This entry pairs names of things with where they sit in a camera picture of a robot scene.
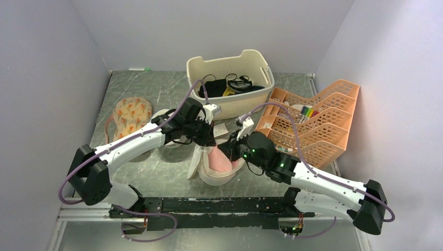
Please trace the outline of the pink bra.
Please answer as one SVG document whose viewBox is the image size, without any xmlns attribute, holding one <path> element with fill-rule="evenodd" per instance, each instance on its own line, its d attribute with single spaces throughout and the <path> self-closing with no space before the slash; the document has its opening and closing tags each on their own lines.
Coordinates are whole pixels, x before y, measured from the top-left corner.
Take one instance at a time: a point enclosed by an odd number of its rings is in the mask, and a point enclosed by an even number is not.
<svg viewBox="0 0 443 251">
<path fill-rule="evenodd" d="M 208 167 L 217 172 L 230 172 L 233 170 L 232 162 L 224 153 L 215 146 L 208 154 Z"/>
</svg>

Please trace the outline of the beige trim mesh laundry bag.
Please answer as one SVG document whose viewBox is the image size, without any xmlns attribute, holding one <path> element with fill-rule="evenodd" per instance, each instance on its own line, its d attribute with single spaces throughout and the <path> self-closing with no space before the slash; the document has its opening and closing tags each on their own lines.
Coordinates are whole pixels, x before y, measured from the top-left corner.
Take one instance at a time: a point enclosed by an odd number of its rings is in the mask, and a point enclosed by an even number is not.
<svg viewBox="0 0 443 251">
<path fill-rule="evenodd" d="M 187 179 L 192 179 L 195 175 L 210 186 L 221 186 L 232 180 L 236 173 L 245 164 L 245 160 L 240 158 L 230 161 L 228 157 L 218 148 L 227 139 L 217 139 L 216 146 L 194 146 L 193 155 L 188 169 Z"/>
</svg>

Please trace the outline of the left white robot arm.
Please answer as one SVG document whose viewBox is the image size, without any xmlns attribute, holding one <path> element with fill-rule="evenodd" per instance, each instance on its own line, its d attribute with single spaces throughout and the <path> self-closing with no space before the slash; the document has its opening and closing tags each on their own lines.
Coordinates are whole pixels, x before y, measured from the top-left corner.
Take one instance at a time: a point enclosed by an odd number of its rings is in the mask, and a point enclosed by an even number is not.
<svg viewBox="0 0 443 251">
<path fill-rule="evenodd" d="M 182 138 L 199 146 L 214 146 L 213 118 L 220 111 L 219 105 L 203 105 L 188 97 L 177 109 L 153 117 L 128 136 L 95 149 L 89 145 L 80 147 L 67 181 L 84 204 L 106 202 L 136 218 L 146 212 L 144 197 L 133 186 L 112 181 L 113 173 L 139 155 L 170 142 L 178 143 Z"/>
</svg>

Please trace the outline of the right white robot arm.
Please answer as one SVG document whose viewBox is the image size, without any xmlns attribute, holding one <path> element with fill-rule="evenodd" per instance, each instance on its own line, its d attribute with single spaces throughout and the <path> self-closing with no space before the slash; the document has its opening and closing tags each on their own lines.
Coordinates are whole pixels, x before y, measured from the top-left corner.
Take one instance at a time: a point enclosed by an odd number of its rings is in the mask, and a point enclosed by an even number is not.
<svg viewBox="0 0 443 251">
<path fill-rule="evenodd" d="M 340 217 L 352 222 L 359 230 L 381 234 L 387 207 L 382 185 L 334 176 L 310 165 L 302 165 L 299 158 L 279 152 L 274 143 L 261 132 L 237 139 L 232 134 L 218 148 L 231 161 L 243 159 L 277 183 L 285 183 L 289 198 L 282 202 L 287 216 L 298 212 L 312 212 Z"/>
</svg>

